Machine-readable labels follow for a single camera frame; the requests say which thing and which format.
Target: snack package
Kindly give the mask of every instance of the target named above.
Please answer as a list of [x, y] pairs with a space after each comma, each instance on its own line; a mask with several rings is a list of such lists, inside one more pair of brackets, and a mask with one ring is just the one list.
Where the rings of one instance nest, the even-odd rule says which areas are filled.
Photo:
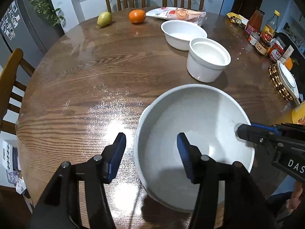
[[230, 22], [232, 22], [233, 24], [238, 25], [241, 28], [245, 28], [248, 21], [245, 17], [241, 16], [241, 15], [237, 15], [235, 13], [227, 13], [227, 16], [230, 18]]
[[188, 21], [202, 26], [206, 19], [206, 12], [179, 7], [161, 7], [148, 11], [146, 16], [162, 18], [164, 20]]

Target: white ceramic pot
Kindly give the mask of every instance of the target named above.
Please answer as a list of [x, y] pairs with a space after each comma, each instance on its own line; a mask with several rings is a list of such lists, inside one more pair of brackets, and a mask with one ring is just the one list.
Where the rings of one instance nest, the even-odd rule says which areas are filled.
[[194, 38], [206, 38], [206, 31], [200, 26], [187, 21], [170, 20], [161, 24], [165, 39], [172, 47], [182, 50], [189, 50], [189, 42]]
[[230, 62], [228, 51], [212, 39], [196, 38], [189, 43], [186, 68], [200, 82], [213, 82]]
[[[142, 113], [134, 142], [135, 166], [148, 195], [178, 211], [194, 209], [199, 184], [186, 177], [176, 143], [180, 132], [202, 154], [228, 164], [239, 161], [250, 172], [255, 151], [235, 135], [241, 123], [250, 125], [241, 106], [208, 85], [183, 85], [159, 96]], [[218, 202], [224, 198], [220, 182]]]

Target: screw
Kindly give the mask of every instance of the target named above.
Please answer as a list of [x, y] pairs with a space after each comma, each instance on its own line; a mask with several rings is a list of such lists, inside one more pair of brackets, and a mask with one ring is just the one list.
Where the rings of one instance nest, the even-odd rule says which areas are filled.
[[209, 161], [209, 156], [208, 155], [202, 155], [201, 157], [202, 161]]
[[242, 167], [242, 163], [241, 162], [235, 161], [233, 164], [237, 168], [241, 168]]
[[61, 163], [61, 167], [63, 167], [63, 168], [67, 168], [69, 165], [70, 165], [70, 163], [68, 161]]
[[100, 160], [102, 159], [102, 155], [95, 155], [95, 156], [93, 157], [93, 159], [94, 159], [95, 161], [100, 161]]

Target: refrigerator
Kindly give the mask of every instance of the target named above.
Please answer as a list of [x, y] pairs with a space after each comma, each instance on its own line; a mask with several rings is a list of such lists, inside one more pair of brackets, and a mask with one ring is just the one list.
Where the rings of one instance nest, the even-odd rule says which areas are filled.
[[[43, 56], [63, 35], [60, 25], [52, 26], [35, 10], [30, 0], [13, 0], [0, 17], [0, 65], [7, 64], [11, 53], [20, 48], [23, 58], [37, 68]], [[30, 77], [18, 67], [17, 81], [27, 85]]]

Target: wooden table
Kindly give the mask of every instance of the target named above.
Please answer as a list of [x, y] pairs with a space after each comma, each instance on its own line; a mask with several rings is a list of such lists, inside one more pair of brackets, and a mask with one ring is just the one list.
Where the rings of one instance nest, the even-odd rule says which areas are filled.
[[[96, 18], [82, 22], [42, 59], [16, 124], [22, 174], [37, 202], [61, 162], [84, 162], [124, 132], [127, 146], [117, 177], [105, 185], [116, 226], [184, 228], [190, 214], [168, 209], [147, 196], [135, 170], [133, 140], [141, 112], [156, 97], [198, 82], [187, 72], [188, 52], [167, 44], [160, 29], [163, 20], [146, 18], [133, 25], [130, 11], [113, 13], [113, 23], [98, 30]], [[236, 99], [250, 120], [271, 124], [286, 103], [270, 82], [269, 59], [260, 57], [242, 29], [225, 16], [207, 13], [203, 28], [231, 55], [231, 64], [210, 85]], [[285, 177], [270, 165], [261, 148], [256, 150], [251, 174], [265, 196]], [[80, 208], [88, 227], [83, 183]]]

